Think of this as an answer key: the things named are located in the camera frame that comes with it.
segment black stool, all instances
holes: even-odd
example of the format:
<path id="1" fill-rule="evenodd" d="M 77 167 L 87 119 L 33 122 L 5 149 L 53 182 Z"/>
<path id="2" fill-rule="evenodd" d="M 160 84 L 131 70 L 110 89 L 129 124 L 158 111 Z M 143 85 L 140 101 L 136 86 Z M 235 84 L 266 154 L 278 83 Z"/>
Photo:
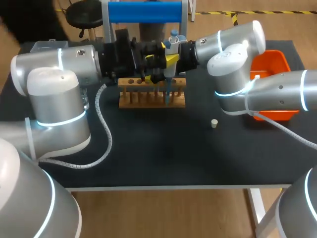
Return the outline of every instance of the black stool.
<path id="1" fill-rule="evenodd" d="M 96 39 L 94 28 L 102 26 L 103 14 L 101 2 L 98 0 L 83 0 L 72 4 L 66 10 L 66 21 L 69 25 L 82 29 L 79 37 L 82 38 L 85 29 L 88 29 L 91 41 Z"/>

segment glowing blue light ring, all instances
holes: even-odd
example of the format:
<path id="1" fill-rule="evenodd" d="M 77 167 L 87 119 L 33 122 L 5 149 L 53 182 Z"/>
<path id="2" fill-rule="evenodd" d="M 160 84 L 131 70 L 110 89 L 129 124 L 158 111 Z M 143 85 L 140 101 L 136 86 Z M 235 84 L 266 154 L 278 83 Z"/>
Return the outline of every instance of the glowing blue light ring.
<path id="1" fill-rule="evenodd" d="M 247 85 L 243 89 L 241 89 L 241 90 L 239 90 L 238 92 L 235 92 L 235 93 L 221 94 L 221 93 L 217 93 L 216 91 L 214 93 L 216 95 L 220 96 L 220 97 L 230 97 L 230 96 L 237 95 L 239 93 L 249 92 L 253 88 L 253 84 L 254 84 L 255 81 L 256 81 L 256 79 L 248 82 Z"/>
<path id="2" fill-rule="evenodd" d="M 74 122 L 76 120 L 79 120 L 80 118 L 82 118 L 84 115 L 86 114 L 86 111 L 84 111 L 81 115 L 70 119 L 70 120 L 66 120 L 66 121 L 62 121 L 62 122 L 56 122 L 56 123 L 41 123 L 38 121 L 38 124 L 41 126 L 46 126 L 46 127 L 53 127 L 53 126 L 59 126 L 59 125 L 65 125 L 65 124 L 69 124 L 71 122 Z"/>
<path id="3" fill-rule="evenodd" d="M 57 51 L 57 57 L 58 57 L 58 67 L 60 70 L 64 70 L 63 62 L 61 61 L 61 48 Z"/>
<path id="4" fill-rule="evenodd" d="M 47 226 L 47 224 L 49 223 L 49 220 L 52 216 L 52 212 L 53 212 L 53 209 L 54 209 L 54 205 L 55 205 L 55 186 L 54 186 L 54 182 L 51 178 L 51 176 L 49 176 L 48 173 L 46 173 L 46 171 L 44 171 L 45 174 L 49 177 L 49 180 L 51 182 L 51 187 L 52 187 L 52 200 L 51 200 L 51 205 L 50 205 L 50 208 L 49 208 L 49 212 L 48 214 L 46 215 L 46 218 L 41 226 L 41 228 L 39 229 L 39 231 L 36 233 L 36 235 L 34 236 L 34 238 L 38 238 L 40 237 L 40 235 L 43 233 L 45 227 Z"/>
<path id="5" fill-rule="evenodd" d="M 309 198 L 309 194 L 308 194 L 308 177 L 309 177 L 309 174 L 311 173 L 311 171 L 312 171 L 312 168 L 311 168 L 311 170 L 308 171 L 306 178 L 305 178 L 305 197 L 307 200 L 308 207 L 311 210 L 313 217 L 317 221 L 317 213 L 312 205 L 311 199 Z"/>
<path id="6" fill-rule="evenodd" d="M 308 111 L 306 104 L 305 104 L 305 98 L 304 98 L 304 80 L 305 80 L 306 72 L 307 72 L 307 70 L 304 70 L 302 73 L 301 85 L 300 85 L 300 94 L 301 94 L 302 107 L 305 111 Z"/>
<path id="7" fill-rule="evenodd" d="M 222 46 L 221 46 L 221 40 L 220 40 L 220 30 L 217 33 L 217 39 L 218 39 L 218 47 L 219 47 L 219 51 L 222 52 Z"/>
<path id="8" fill-rule="evenodd" d="M 238 92 L 235 92 L 235 93 L 229 93 L 229 94 L 220 94 L 220 93 L 217 93 L 216 91 L 214 93 L 216 93 L 216 95 L 220 96 L 220 97 L 230 97 L 230 96 L 234 96 L 234 95 L 237 95 L 239 93 L 242 93 L 243 91 L 245 90 L 245 88 L 239 90 Z"/>

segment blue roller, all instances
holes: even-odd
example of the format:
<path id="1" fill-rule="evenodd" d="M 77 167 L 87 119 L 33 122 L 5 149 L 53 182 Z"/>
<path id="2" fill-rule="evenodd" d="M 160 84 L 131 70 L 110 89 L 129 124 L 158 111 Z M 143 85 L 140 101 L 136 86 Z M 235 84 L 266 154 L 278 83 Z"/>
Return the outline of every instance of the blue roller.
<path id="1" fill-rule="evenodd" d="M 180 1 L 140 1 L 108 3 L 111 23 L 168 23 L 182 21 Z"/>

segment white bottle cap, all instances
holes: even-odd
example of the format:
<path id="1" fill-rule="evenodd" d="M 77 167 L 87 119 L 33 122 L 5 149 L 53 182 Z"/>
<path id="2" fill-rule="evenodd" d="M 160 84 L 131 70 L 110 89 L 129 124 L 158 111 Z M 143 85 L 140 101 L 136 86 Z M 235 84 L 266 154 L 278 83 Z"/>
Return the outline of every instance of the white bottle cap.
<path id="1" fill-rule="evenodd" d="M 218 124 L 218 120 L 216 120 L 216 119 L 212 119 L 212 120 L 211 120 L 211 127 L 212 127 L 212 128 L 216 128 L 216 127 L 217 127 L 217 124 Z"/>

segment metal frame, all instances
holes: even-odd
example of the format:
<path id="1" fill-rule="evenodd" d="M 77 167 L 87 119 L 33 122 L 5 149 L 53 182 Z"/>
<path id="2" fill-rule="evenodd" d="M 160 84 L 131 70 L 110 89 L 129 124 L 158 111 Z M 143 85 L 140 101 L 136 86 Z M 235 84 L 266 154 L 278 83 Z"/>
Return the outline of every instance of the metal frame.
<path id="1" fill-rule="evenodd" d="M 101 0 L 102 2 L 102 12 L 103 12 L 103 27 L 104 27 L 104 42 L 111 43 L 115 41 L 115 34 L 113 30 L 112 23 L 109 20 L 109 10 L 108 3 L 111 0 Z M 188 14 L 188 0 L 182 1 L 182 20 L 179 23 L 179 33 L 181 35 L 187 36 L 187 14 Z"/>
<path id="2" fill-rule="evenodd" d="M 190 7 L 190 12 L 192 14 L 192 21 L 195 20 L 195 13 L 196 13 L 196 0 L 188 0 L 189 2 L 189 7 Z"/>
<path id="3" fill-rule="evenodd" d="M 114 31 L 112 27 L 112 23 L 109 20 L 109 10 L 108 10 L 108 2 L 110 0 L 102 0 L 102 12 L 103 12 L 103 26 L 104 26 L 104 42 L 111 43 L 115 41 Z"/>
<path id="4" fill-rule="evenodd" d="M 265 212 L 263 200 L 261 197 L 260 189 L 251 188 L 248 189 L 249 200 L 252 209 L 252 215 L 256 226 L 257 238 L 269 238 L 273 230 L 278 227 L 279 231 L 281 227 L 277 225 L 278 214 L 276 214 L 280 198 L 284 192 L 284 189 L 280 192 L 274 203 L 269 210 Z"/>

